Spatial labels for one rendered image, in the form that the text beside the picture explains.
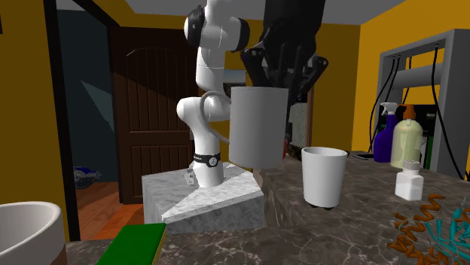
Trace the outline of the green book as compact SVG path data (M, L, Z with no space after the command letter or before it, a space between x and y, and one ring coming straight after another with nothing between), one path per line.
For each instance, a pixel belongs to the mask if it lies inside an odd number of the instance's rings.
M165 223L124 226L96 265L157 265Z

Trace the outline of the dark brown wooden door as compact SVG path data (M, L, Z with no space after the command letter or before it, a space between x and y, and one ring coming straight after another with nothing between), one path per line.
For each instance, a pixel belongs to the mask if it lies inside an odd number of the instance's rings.
M180 29L108 28L114 130L123 204L142 202L142 176L184 169L193 159L180 99L198 94L197 51Z

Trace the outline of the pale green pump bottle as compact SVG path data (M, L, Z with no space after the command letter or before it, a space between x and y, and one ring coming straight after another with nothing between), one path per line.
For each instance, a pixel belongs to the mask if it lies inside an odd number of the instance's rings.
M400 104L405 107L403 119L394 128L390 165L401 168L403 162L420 162L423 129L416 121L414 104Z

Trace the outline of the white bowl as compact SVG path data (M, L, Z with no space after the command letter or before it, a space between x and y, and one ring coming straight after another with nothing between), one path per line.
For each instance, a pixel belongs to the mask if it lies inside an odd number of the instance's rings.
M0 265L68 265L61 208L41 201L1 204Z

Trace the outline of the white mug with handle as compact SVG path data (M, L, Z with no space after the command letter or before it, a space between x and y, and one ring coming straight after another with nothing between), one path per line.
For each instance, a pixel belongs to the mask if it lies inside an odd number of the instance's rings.
M201 123L206 131L229 145L229 161L251 169L272 169L283 160L289 89L232 87L230 96L209 91L200 97ZM218 97L230 106L229 137L209 125L205 101Z

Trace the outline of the white shaker bottle grey cap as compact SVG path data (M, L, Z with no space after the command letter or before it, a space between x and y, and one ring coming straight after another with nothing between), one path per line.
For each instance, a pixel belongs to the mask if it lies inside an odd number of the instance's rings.
M395 195L407 201L422 199L424 178L420 175L420 163L405 160L402 170L397 173L395 180Z

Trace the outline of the orange and teal ribbon model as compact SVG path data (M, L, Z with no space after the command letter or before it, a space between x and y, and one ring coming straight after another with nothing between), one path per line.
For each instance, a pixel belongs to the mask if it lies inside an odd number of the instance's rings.
M415 265L470 265L470 196L450 215L444 196L433 193L418 207L400 205L394 212L398 235L386 244Z

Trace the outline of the blue spray bottle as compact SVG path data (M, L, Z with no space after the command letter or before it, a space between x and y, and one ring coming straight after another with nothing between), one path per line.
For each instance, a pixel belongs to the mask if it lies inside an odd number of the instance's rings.
M396 102L382 102L382 116L386 116L386 127L380 131L374 140L374 161L378 163L389 163L391 161L392 140L394 128L398 123L395 112L398 108Z

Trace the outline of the white handleless cup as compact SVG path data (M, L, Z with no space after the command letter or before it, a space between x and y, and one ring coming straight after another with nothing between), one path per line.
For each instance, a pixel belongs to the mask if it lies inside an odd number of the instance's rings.
M311 207L332 210L339 205L348 155L327 147L301 150L304 200Z

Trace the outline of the grey marble robot stand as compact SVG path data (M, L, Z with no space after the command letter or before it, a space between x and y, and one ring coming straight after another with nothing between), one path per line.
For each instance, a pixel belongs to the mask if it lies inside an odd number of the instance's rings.
M144 175L145 223L165 223L168 234L262 228L264 193L253 174L223 167L224 182L208 188L188 185L186 169Z

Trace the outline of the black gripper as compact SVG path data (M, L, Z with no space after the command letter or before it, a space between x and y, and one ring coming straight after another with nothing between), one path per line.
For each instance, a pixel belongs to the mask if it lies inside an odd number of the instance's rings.
M293 52L303 46L296 52L289 92L308 93L313 88L328 67L325 57L313 55L324 9L325 0L266 0L260 37L264 47L246 48L240 53L253 86L272 86L262 62L266 52L268 56L280 55L281 45L286 43Z

